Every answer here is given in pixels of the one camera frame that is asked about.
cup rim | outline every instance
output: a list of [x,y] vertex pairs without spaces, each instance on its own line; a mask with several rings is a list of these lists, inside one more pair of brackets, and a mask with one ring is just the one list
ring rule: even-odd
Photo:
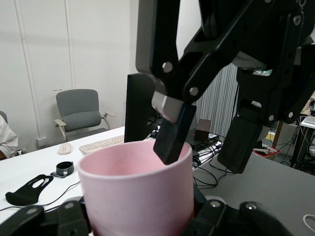
[[[129,144],[131,143],[137,143],[137,142],[155,142],[155,140],[145,140],[145,141],[135,141],[135,142],[128,142]],[[153,175],[156,175],[156,174],[159,174],[159,173],[162,173],[162,172],[165,172],[165,171],[168,171],[170,169],[173,169],[175,167],[177,167],[178,165],[181,165],[184,161],[186,161],[187,158],[189,158],[189,153],[192,152],[192,148],[190,146],[190,144],[188,144],[187,142],[184,142],[184,145],[186,145],[188,147],[188,152],[185,154],[185,156],[183,156],[182,159],[180,160],[177,160],[169,165],[165,165],[163,168],[161,169],[157,169],[157,170],[154,170],[154,171],[150,171],[150,172],[145,172],[145,173],[139,173],[139,174],[130,174],[130,175],[121,175],[121,176],[109,176],[109,175],[100,175],[100,174],[92,174],[90,172],[87,172],[85,170],[83,170],[81,168],[81,164],[83,162],[83,160],[85,158],[87,158],[90,154],[86,155],[85,157],[83,157],[80,162],[79,162],[79,165],[78,165],[78,172],[79,174],[82,173],[84,174],[85,176],[89,177],[89,178],[95,178],[95,179],[110,179],[110,180],[121,180],[121,179],[134,179],[134,178],[141,178],[141,177],[144,177],[144,176],[153,176]]]

chair seat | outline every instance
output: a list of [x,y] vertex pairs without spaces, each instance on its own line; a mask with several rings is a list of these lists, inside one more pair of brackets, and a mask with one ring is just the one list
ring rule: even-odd
[[99,133],[102,133],[105,131],[108,131],[108,129],[105,129],[105,128],[95,129],[95,130],[91,130],[91,131],[87,131],[87,132],[83,132],[83,133],[79,133],[79,134],[68,135],[66,137],[66,139],[67,139],[67,142],[69,142],[69,141],[81,139],[81,138],[84,138],[84,137],[87,137],[87,136],[90,136],[93,134],[99,134]]

chair backrest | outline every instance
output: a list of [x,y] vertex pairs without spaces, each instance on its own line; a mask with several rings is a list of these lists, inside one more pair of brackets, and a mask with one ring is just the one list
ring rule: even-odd
[[6,116],[6,113],[3,111],[0,111],[0,115],[4,118],[5,122],[8,124],[8,117]]
[[72,89],[56,95],[58,109],[66,123],[65,132],[97,126],[101,122],[98,93],[92,89]]

black tape roll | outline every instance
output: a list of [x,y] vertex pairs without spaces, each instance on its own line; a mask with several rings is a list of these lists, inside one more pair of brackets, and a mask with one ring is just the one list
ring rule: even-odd
[[54,177],[64,178],[72,174],[73,171],[74,171],[73,162],[64,161],[59,163],[56,166],[56,172],[52,172],[50,175]]

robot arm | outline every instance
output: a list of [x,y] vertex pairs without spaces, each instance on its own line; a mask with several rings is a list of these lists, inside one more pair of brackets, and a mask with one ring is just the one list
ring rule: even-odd
[[[315,90],[315,48],[303,44],[314,28],[315,1],[199,0],[202,25],[180,59],[179,5],[179,0],[139,2],[136,67],[154,80],[152,105],[164,117],[154,150],[165,164],[177,160],[195,112],[191,103],[233,62],[238,117],[218,160],[242,173],[266,127],[293,122]],[[269,69],[268,77],[253,74]]]

